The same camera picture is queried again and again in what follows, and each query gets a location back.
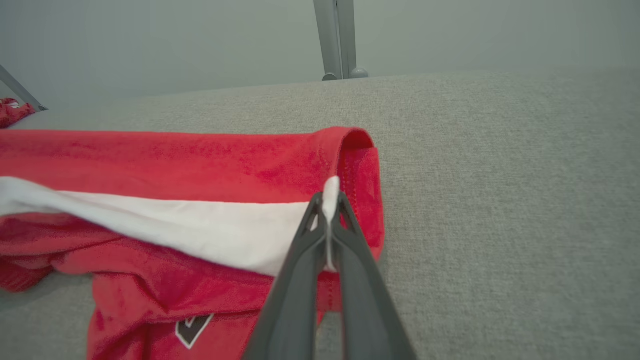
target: gray fabric surface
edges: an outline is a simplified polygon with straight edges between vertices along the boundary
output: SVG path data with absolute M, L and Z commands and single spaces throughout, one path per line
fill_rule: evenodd
M 382 272 L 421 359 L 640 358 L 640 70 L 238 88 L 46 111 L 15 128 L 334 125 L 364 127 L 380 148 Z M 85 278 L 2 294 L 0 349 L 79 359 L 91 307 Z M 338 359 L 339 339 L 329 316 L 319 358 Z

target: gray wall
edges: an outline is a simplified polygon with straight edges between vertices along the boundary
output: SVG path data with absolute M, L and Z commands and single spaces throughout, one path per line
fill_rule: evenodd
M 372 76 L 640 64 L 638 0 L 355 0 Z M 0 0 L 0 63 L 52 109 L 319 81 L 312 0 Z

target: white stripe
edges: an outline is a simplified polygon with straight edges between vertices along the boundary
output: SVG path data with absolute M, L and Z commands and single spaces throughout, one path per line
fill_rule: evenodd
M 15 177 L 0 177 L 0 216 L 69 213 L 131 238 L 267 275 L 277 275 L 282 267 L 307 205 L 58 192 Z

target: metal leg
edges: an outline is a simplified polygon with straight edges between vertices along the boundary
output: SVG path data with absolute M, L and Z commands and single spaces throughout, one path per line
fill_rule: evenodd
M 314 0 L 320 48 L 324 62 L 323 81 L 368 78 L 357 67 L 353 0 Z
M 0 65 L 0 81 L 17 95 L 23 102 L 30 103 L 36 111 L 48 110 L 45 106 L 42 106 L 31 93 L 27 91 L 9 72 Z

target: red garment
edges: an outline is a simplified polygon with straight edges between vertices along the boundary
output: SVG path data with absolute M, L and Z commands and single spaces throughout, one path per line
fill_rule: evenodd
M 31 104 L 20 106 L 15 99 L 0 99 L 0 129 L 10 127 L 35 112 Z
M 355 128 L 303 135 L 0 133 L 0 176 L 54 190 L 306 202 L 338 175 L 376 259 L 384 235 L 379 172 L 377 149 Z M 239 359 L 273 280 L 62 213 L 0 217 L 0 286 L 24 291 L 53 270 L 94 273 L 88 359 L 96 360 Z M 340 308 L 337 274 L 321 274 L 319 312 Z

